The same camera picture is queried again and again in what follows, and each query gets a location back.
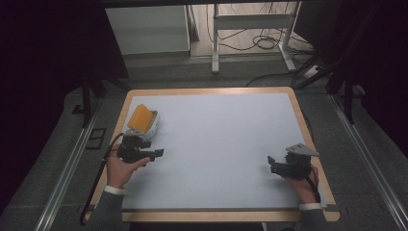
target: black device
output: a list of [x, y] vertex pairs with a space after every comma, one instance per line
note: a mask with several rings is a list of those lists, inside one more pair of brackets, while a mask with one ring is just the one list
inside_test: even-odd
[[117, 151], [117, 157], [126, 163], [134, 163], [143, 158], [149, 157], [150, 161], [154, 162], [156, 157], [162, 157], [164, 149], [156, 149], [154, 151], [141, 151], [141, 149], [149, 148], [151, 141], [143, 141], [142, 138], [131, 135], [123, 136], [122, 144]]
[[276, 163], [273, 158], [268, 156], [270, 171], [296, 180], [306, 179], [313, 190], [317, 202], [320, 203], [318, 185], [309, 178], [309, 174], [312, 171], [311, 157], [319, 156], [318, 152], [310, 149], [303, 143], [287, 147], [286, 150], [288, 151], [288, 154], [285, 156], [286, 163]]

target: gray floor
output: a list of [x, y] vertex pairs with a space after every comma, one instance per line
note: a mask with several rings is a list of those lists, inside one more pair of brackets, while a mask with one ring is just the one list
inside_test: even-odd
[[[279, 55], [259, 57], [222, 58], [220, 73], [211, 74], [209, 59], [161, 57], [135, 61], [126, 58], [131, 76], [124, 83], [135, 89], [169, 88], [235, 88], [244, 87], [257, 76], [286, 73]], [[274, 75], [251, 83], [250, 87], [289, 86], [290, 75]], [[296, 97], [304, 114], [309, 118], [311, 132], [335, 199], [342, 212], [333, 222], [337, 230], [399, 230], [382, 196], [373, 184], [350, 137], [341, 124], [333, 103], [324, 92], [326, 79], [304, 90]], [[94, 128], [106, 128], [100, 150], [85, 150], [76, 167], [64, 200], [51, 230], [82, 230], [79, 216], [91, 184], [106, 150], [121, 110], [126, 92], [105, 82], [108, 95], [101, 99], [100, 114]], [[38, 161], [15, 194], [0, 218], [0, 230], [34, 230], [62, 168], [82, 131], [81, 115], [73, 115], [80, 105], [79, 90], [65, 99], [60, 122]], [[402, 201], [408, 207], [408, 161], [392, 141], [370, 118], [358, 99], [354, 101], [354, 119], [363, 140], [381, 171]], [[95, 143], [89, 141], [87, 146]], [[288, 223], [269, 223], [268, 230], [279, 230]]]

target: yellow sponge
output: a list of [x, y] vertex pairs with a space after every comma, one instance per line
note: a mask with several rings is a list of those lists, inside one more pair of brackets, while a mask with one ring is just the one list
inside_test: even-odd
[[153, 113], [150, 112], [143, 104], [139, 104], [129, 120], [128, 127], [137, 129], [139, 132], [146, 133], [149, 128]]

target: table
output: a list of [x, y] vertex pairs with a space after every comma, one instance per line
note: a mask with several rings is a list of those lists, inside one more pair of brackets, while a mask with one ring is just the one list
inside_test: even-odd
[[[129, 105], [132, 102], [134, 96], [150, 96], [150, 95], [198, 95], [198, 94], [251, 94], [251, 93], [286, 93], [293, 106], [293, 111], [295, 117], [298, 121], [299, 128], [305, 140], [305, 144], [309, 147], [315, 149], [312, 142], [311, 136], [308, 132], [306, 122], [301, 114], [299, 105], [296, 101], [293, 90], [290, 88], [254, 88], [254, 89], [176, 89], [176, 90], [131, 90], [129, 91], [125, 102], [123, 104], [122, 111], [120, 113], [119, 119], [115, 127], [115, 133], [119, 134], [124, 126], [126, 116], [129, 113]], [[323, 168], [319, 161], [319, 158], [313, 157], [312, 163], [319, 169], [320, 178], [320, 190], [326, 198], [328, 205], [335, 205], [333, 194], [328, 185], [327, 179], [325, 177]], [[103, 187], [106, 182], [106, 172], [102, 173], [98, 185], [96, 187], [95, 193], [93, 194], [90, 208], [92, 208], [102, 193]], [[339, 212], [328, 212], [324, 211], [325, 217], [329, 221], [335, 221], [339, 219]], [[299, 212], [297, 210], [279, 210], [279, 211], [189, 211], [189, 212], [124, 212], [124, 221], [147, 221], [147, 222], [217, 222], [217, 221], [299, 221]]]

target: person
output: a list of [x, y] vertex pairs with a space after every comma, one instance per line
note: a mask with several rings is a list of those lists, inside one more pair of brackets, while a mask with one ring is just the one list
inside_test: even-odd
[[[129, 181], [133, 172], [139, 167], [146, 166], [149, 158], [141, 159], [135, 163], [127, 164], [117, 158], [118, 145], [114, 146], [107, 163], [107, 185], [101, 198], [88, 222], [89, 231], [120, 231], [122, 230], [121, 207], [126, 190], [124, 185]], [[319, 170], [312, 166], [310, 179], [317, 185], [319, 183]], [[317, 203], [311, 186], [306, 180], [296, 180], [283, 177], [292, 186], [299, 198], [301, 225], [299, 231], [329, 231], [330, 226], [326, 221], [320, 204]]]

